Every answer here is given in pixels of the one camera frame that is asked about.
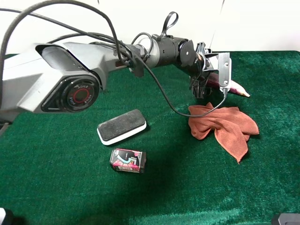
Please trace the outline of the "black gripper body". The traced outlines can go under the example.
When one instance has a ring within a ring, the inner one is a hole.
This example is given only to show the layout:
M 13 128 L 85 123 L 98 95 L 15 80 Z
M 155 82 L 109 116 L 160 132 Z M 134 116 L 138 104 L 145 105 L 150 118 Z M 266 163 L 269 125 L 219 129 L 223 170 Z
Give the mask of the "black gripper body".
M 218 62 L 219 53 L 213 53 L 210 48 L 206 48 L 204 42 L 200 42 L 196 46 L 196 59 L 192 66 L 190 74 L 190 85 L 206 84 L 210 74 L 218 71 L 218 66 L 214 66 L 212 60 Z

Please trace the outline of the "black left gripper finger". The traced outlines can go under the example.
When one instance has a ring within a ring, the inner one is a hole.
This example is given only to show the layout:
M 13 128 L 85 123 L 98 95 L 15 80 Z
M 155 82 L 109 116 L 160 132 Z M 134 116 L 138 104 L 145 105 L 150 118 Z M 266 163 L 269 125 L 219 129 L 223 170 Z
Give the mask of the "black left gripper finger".
M 192 82 L 191 90 L 196 99 L 204 99 L 206 92 L 206 82 L 195 80 Z

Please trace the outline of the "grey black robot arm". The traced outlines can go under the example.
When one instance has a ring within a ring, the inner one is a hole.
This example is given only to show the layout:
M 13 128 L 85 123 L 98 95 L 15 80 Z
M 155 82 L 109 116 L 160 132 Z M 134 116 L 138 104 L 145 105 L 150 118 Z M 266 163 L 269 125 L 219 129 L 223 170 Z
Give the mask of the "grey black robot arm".
M 145 68 L 175 65 L 189 75 L 193 94 L 201 98 L 209 76 L 220 71 L 223 61 L 204 43 L 172 36 L 121 47 L 101 42 L 33 44 L 3 61 L 0 126 L 11 125 L 22 112 L 81 112 L 105 90 L 109 74 L 124 68 L 142 76 Z

